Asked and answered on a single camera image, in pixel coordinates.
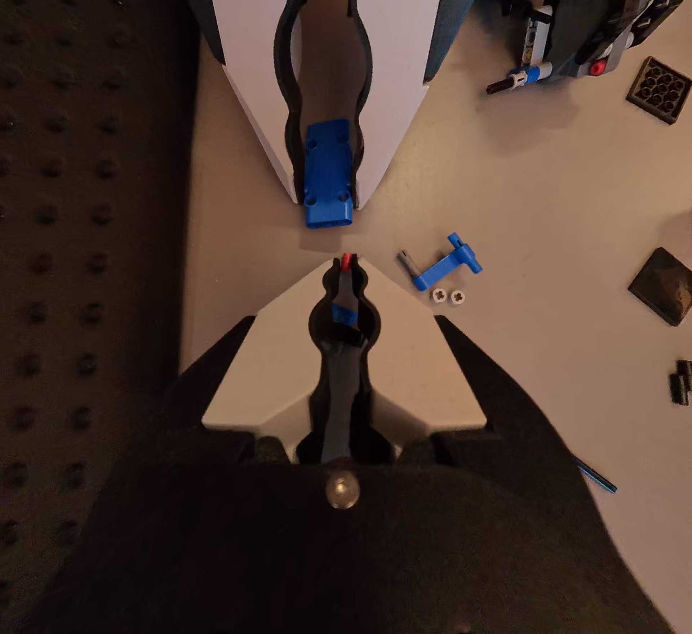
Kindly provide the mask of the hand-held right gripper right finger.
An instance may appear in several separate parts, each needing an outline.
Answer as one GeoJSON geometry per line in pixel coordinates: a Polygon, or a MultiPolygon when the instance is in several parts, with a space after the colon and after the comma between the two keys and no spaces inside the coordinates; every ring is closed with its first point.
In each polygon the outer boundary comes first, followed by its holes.
{"type": "Polygon", "coordinates": [[[367,260],[351,258],[364,345],[351,407],[356,463],[389,464],[396,450],[437,433],[487,425],[433,312],[367,260]]]}

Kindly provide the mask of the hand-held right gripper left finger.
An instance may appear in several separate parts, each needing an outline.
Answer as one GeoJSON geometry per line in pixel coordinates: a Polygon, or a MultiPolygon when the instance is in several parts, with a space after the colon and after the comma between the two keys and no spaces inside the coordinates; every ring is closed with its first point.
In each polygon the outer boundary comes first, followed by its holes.
{"type": "Polygon", "coordinates": [[[258,311],[202,416],[206,429],[277,438],[298,462],[322,368],[309,317],[327,297],[324,277],[332,269],[339,274],[340,264],[324,262],[258,311]]]}

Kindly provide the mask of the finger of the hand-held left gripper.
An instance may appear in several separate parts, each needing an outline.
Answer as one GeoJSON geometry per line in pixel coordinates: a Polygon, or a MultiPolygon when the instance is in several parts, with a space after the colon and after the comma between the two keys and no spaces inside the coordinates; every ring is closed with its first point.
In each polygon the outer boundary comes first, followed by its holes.
{"type": "Polygon", "coordinates": [[[212,0],[223,70],[281,184],[299,202],[300,90],[291,59],[298,0],[212,0]]]}
{"type": "Polygon", "coordinates": [[[351,176],[354,205],[361,210],[428,92],[425,71],[439,0],[349,0],[349,5],[365,55],[351,176]]]}

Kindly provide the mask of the blue angled holed beam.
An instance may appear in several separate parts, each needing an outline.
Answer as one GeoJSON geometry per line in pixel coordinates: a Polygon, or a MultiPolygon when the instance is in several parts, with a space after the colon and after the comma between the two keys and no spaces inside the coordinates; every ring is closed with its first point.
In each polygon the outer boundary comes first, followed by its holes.
{"type": "Polygon", "coordinates": [[[462,241],[457,233],[451,233],[448,236],[448,241],[451,243],[453,250],[435,265],[412,279],[412,283],[418,291],[425,292],[433,288],[445,279],[446,276],[462,266],[467,266],[473,274],[480,274],[483,271],[475,252],[470,245],[462,241]]]}

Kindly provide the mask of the blue holed panel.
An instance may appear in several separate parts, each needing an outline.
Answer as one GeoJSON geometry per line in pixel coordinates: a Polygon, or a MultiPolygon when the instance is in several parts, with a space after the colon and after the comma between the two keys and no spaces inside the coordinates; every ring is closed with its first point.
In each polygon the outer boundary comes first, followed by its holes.
{"type": "Polygon", "coordinates": [[[307,128],[304,207],[309,229],[352,223],[351,166],[348,120],[321,121],[307,128]]]}

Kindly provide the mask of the grey desk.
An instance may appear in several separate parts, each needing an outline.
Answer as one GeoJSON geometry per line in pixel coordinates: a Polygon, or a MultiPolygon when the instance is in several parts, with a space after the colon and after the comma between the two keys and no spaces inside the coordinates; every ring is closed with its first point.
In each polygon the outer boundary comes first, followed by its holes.
{"type": "Polygon", "coordinates": [[[629,291],[659,247],[691,266],[691,98],[676,124],[626,101],[646,57],[691,76],[691,0],[607,75],[486,85],[515,64],[492,2],[467,15],[392,161],[344,228],[309,230],[244,105],[201,40],[180,370],[324,261],[360,253],[410,295],[459,233],[484,270],[455,272],[439,311],[521,385],[568,447],[627,564],[691,632],[691,407],[669,376],[691,315],[669,326],[629,291]]]}

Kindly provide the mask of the long black axle rod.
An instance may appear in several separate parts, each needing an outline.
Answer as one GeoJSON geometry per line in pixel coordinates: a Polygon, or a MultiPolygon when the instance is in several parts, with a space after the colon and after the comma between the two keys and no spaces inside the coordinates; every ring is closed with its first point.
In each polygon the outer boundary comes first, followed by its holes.
{"type": "Polygon", "coordinates": [[[605,476],[600,474],[594,468],[589,466],[580,458],[573,456],[576,466],[587,478],[589,478],[593,483],[596,483],[599,487],[605,491],[616,494],[618,492],[618,487],[614,483],[610,482],[605,476]]]}

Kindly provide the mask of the black grid plate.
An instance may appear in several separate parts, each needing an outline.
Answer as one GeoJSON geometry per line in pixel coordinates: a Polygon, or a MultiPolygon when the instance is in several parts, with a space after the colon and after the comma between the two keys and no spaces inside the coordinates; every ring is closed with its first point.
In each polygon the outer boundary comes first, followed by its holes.
{"type": "Polygon", "coordinates": [[[626,101],[667,125],[678,121],[691,78],[654,57],[647,57],[626,95],[626,101]]]}

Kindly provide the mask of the black dimpled mat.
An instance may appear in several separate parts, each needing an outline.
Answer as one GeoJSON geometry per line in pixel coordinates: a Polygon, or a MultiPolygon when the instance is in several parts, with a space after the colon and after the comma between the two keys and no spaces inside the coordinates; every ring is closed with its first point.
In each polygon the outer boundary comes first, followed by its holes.
{"type": "Polygon", "coordinates": [[[186,0],[1,0],[1,632],[178,366],[186,0]]]}

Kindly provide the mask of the black square printed tile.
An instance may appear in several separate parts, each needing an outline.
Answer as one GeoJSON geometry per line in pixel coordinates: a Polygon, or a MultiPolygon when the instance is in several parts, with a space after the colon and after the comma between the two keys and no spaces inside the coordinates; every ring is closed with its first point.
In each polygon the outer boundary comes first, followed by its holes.
{"type": "Polygon", "coordinates": [[[627,290],[667,325],[679,327],[691,310],[691,269],[657,247],[627,290]]]}

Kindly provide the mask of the black pins with white bush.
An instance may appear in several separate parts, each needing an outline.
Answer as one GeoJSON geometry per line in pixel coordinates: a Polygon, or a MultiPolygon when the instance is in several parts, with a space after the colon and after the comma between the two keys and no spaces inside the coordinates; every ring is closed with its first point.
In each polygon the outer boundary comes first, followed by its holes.
{"type": "Polygon", "coordinates": [[[675,371],[669,375],[669,392],[672,403],[691,406],[691,361],[678,360],[675,371]]]}

